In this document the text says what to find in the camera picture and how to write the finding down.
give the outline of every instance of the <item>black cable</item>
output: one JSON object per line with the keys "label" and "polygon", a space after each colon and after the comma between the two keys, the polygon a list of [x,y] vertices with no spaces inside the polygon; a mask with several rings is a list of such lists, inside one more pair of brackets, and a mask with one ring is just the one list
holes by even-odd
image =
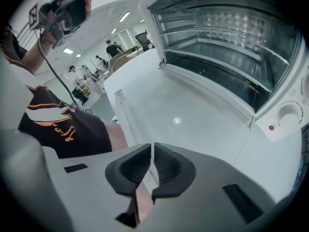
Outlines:
{"label": "black cable", "polygon": [[79,109],[79,105],[77,104],[77,102],[75,101],[75,99],[73,98],[70,90],[68,89],[68,87],[65,85],[65,83],[60,79],[60,77],[57,75],[57,73],[55,72],[55,70],[53,69],[53,67],[51,66],[51,64],[48,62],[46,56],[45,56],[45,53],[43,52],[42,50],[42,46],[41,46],[41,41],[40,39],[38,38],[36,32],[35,33],[35,36],[37,37],[38,39],[38,49],[39,49],[39,52],[40,54],[42,55],[42,57],[45,59],[46,63],[48,64],[49,68],[51,69],[51,71],[53,72],[53,74],[55,75],[55,77],[58,79],[58,81],[64,86],[64,88],[67,90],[67,92],[69,93],[72,101],[74,102],[75,106],[77,109]]}

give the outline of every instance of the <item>person's leg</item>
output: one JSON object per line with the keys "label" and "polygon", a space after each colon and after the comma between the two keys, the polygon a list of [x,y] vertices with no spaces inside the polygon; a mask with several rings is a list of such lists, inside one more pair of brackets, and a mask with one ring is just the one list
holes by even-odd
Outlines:
{"label": "person's leg", "polygon": [[[108,122],[104,122],[104,124],[110,137],[112,151],[127,148],[126,138],[120,125]],[[143,182],[137,188],[136,196],[140,221],[143,221],[153,206],[151,195]]]}

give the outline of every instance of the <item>oven control panel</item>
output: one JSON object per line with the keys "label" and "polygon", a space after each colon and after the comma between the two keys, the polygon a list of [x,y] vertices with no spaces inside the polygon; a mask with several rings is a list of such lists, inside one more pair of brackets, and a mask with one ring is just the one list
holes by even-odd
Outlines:
{"label": "oven control panel", "polygon": [[279,140],[309,123],[309,54],[305,65],[281,100],[256,124],[271,141]]}

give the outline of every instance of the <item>white ceiling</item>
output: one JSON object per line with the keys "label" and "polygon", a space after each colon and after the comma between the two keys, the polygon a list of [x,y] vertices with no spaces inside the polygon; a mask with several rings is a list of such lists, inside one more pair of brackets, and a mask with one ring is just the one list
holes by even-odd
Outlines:
{"label": "white ceiling", "polygon": [[[138,10],[139,1],[121,0],[92,11],[91,17],[63,46],[51,50],[48,60],[52,67],[55,70],[69,67],[77,60],[76,54],[82,55],[99,41],[110,37],[114,28],[117,28],[115,33],[118,33],[138,24],[142,20]],[[126,12],[131,13],[123,22],[119,22]],[[73,54],[64,53],[65,48],[74,51]],[[36,74],[40,75],[49,71],[48,65],[44,63]]]}

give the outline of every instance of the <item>black and orange jersey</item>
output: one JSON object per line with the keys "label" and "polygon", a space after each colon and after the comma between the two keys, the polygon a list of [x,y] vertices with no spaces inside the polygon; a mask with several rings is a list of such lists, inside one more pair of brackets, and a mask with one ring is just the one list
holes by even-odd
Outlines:
{"label": "black and orange jersey", "polygon": [[11,34],[1,41],[3,52],[14,73],[34,95],[19,130],[35,137],[41,145],[53,148],[59,158],[110,152],[111,142],[100,118],[63,102],[40,83],[22,63],[27,51],[14,37]]}

